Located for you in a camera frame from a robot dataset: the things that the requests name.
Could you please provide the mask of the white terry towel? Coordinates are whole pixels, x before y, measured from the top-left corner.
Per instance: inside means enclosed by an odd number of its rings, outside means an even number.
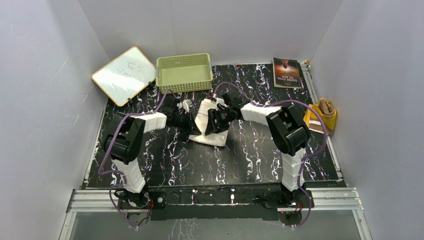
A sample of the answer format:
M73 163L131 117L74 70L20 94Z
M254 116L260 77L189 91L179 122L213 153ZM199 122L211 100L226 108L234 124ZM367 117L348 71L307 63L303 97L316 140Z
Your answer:
M199 110L195 117L195 123L201 135L189 135L188 139L196 143L215 146L215 147L224 147L226 145L228 130L220 133L212 133L210 135L205 135L205 130L208 123L208 110L213 109L211 99L205 98L201 101Z

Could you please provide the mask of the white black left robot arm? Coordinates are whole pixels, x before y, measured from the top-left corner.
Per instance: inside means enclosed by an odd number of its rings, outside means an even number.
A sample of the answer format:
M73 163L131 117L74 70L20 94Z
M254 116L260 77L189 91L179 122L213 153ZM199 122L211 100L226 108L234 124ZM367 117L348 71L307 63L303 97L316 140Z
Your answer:
M149 194L143 191L146 185L137 157L141 150L143 135L166 127L178 128L188 135L201 135L190 112L192 101L167 97L161 100L154 111L118 115L113 127L104 139L104 160L111 157L116 166L115 173L123 177L122 188L130 192L130 202L137 208L149 203Z

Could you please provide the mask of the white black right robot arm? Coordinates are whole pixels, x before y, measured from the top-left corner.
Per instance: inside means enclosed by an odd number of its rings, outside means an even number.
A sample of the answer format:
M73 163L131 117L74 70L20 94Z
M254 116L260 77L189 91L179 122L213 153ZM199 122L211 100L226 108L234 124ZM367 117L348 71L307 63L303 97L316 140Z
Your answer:
M272 140L281 152L283 175L282 202L295 207L302 199L298 190L303 186L304 157L310 131L304 121L296 116L292 106L268 106L243 100L234 91L225 93L221 99L214 98L206 108L205 135L218 134L229 129L233 121L249 121L269 128Z

